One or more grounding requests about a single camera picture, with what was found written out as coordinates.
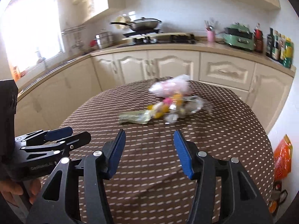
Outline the person's left hand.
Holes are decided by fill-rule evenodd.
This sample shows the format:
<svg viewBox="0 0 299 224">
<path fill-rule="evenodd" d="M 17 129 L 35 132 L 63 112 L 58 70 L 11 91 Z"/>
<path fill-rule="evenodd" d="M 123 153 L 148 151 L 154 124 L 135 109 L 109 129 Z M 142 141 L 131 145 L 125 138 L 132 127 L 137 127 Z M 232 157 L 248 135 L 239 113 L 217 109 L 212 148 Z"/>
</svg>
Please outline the person's left hand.
<svg viewBox="0 0 299 224">
<path fill-rule="evenodd" d="M 4 197 L 4 199 L 9 203 L 18 206 L 18 204 L 13 198 L 13 195 L 23 195 L 22 187 L 19 184 L 11 181 L 10 179 L 1 181 L 0 187 L 1 194 Z M 36 197 L 41 190 L 41 181 L 39 178 L 31 181 L 29 190 L 31 191 L 31 197 L 29 198 L 29 201 L 31 204 L 34 204 Z"/>
</svg>

